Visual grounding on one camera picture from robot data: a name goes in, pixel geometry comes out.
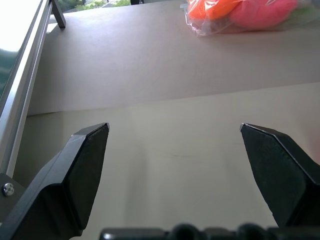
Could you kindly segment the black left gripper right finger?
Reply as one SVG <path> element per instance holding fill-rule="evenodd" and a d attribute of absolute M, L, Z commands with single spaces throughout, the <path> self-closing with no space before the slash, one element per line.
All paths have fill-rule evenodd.
<path fill-rule="evenodd" d="M 279 227 L 319 226 L 320 166 L 287 134 L 242 123 L 254 180 Z"/>

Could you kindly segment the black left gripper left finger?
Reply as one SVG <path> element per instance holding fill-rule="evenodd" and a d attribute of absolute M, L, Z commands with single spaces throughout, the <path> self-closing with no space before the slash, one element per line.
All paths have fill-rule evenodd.
<path fill-rule="evenodd" d="M 82 235 L 96 198 L 108 123 L 74 133 L 31 181 L 0 226 L 2 240 L 69 240 Z"/>

